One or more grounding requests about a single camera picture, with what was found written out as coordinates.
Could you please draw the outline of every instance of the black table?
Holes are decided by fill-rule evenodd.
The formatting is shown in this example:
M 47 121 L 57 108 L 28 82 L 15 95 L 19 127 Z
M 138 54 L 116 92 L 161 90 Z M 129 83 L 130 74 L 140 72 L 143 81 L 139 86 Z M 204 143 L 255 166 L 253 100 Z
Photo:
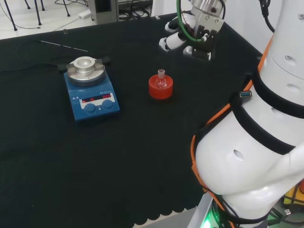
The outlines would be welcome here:
M 242 87 L 260 53 L 227 24 L 212 62 L 182 48 L 164 53 L 158 42 L 173 17 L 0 41 L 0 227 L 130 228 L 198 205 L 191 138 Z M 63 75 L 36 65 L 81 55 L 111 57 L 118 115 L 76 124 Z M 163 103 L 148 95 L 160 68 L 174 80 Z

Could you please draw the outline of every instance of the green cable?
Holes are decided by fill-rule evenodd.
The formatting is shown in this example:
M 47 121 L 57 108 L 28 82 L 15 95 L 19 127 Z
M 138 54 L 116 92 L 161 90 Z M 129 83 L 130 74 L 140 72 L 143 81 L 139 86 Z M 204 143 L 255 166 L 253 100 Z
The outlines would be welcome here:
M 177 7 L 177 17 L 179 19 L 180 27 L 183 33 L 191 40 L 195 42 L 201 42 L 201 39 L 195 39 L 193 38 L 185 29 L 184 24 L 182 23 L 181 20 L 181 12 L 180 12 L 180 0 L 176 0 L 176 7 Z

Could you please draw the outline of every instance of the white floor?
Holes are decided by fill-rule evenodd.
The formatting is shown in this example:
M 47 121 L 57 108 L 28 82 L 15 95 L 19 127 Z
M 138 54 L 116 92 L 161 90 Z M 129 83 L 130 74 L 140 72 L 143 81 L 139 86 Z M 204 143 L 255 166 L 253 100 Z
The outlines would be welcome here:
M 67 7 L 71 15 L 70 17 L 68 17 L 65 6 L 57 5 L 54 3 L 54 1 L 55 0 L 43 0 L 45 11 L 42 11 L 40 0 L 37 0 L 40 20 L 42 23 L 40 29 L 22 29 L 17 27 L 18 31 L 14 31 L 12 23 L 9 21 L 9 19 L 5 16 L 2 9 L 0 8 L 0 39 L 54 31 L 55 29 L 77 19 L 79 13 L 88 9 L 85 5 L 72 3 Z M 30 10 L 27 9 L 27 6 L 24 1 L 7 0 L 7 2 L 15 24 L 25 28 L 39 27 L 34 0 L 28 0 L 29 6 L 31 7 Z M 4 0 L 0 0 L 0 3 L 6 14 L 8 15 Z M 86 19 L 79 18 L 71 24 L 58 30 L 63 30 L 67 28 L 73 29 L 91 26 L 95 24 L 96 23 L 91 20 L 91 17 L 88 17 Z

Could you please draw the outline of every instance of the chair leg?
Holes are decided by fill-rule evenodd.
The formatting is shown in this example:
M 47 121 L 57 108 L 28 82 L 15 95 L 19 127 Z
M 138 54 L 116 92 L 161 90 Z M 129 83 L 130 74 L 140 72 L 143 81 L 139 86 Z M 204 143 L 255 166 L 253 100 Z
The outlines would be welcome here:
M 41 6 L 42 6 L 42 11 L 45 11 L 45 8 L 43 6 L 43 1 L 41 0 Z
M 42 25 L 41 22 L 40 22 L 40 16 L 39 16 L 39 12 L 38 12 L 37 0 L 34 0 L 34 2 L 35 2 L 37 17 L 38 17 L 38 24 L 39 24 L 39 25 Z
M 13 17 L 11 16 L 11 13 L 10 13 L 10 9 L 9 9 L 8 3 L 6 2 L 6 0 L 4 0 L 4 3 L 5 3 L 5 5 L 6 5 L 6 8 L 8 9 L 9 16 L 10 16 L 10 20 L 11 20 L 11 22 L 13 23 L 14 31 L 17 31 L 18 29 L 16 28 L 15 23 L 14 23 L 14 20 L 13 20 Z
M 66 10 L 67 10 L 67 5 L 66 5 L 65 0 L 63 0 L 63 3 L 64 3 L 64 5 L 65 5 L 65 7 L 66 7 Z
M 29 5 L 28 5 L 27 0 L 24 0 L 24 1 L 25 1 L 26 5 L 28 6 L 28 10 L 29 10 L 29 9 L 30 9 L 30 7 L 29 7 Z

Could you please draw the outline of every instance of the green led light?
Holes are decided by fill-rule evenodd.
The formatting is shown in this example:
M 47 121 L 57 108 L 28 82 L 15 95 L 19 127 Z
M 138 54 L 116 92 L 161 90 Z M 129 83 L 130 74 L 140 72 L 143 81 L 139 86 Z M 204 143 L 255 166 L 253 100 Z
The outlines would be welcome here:
M 208 219 L 206 219 L 200 226 L 200 228 L 211 228 L 211 224 Z

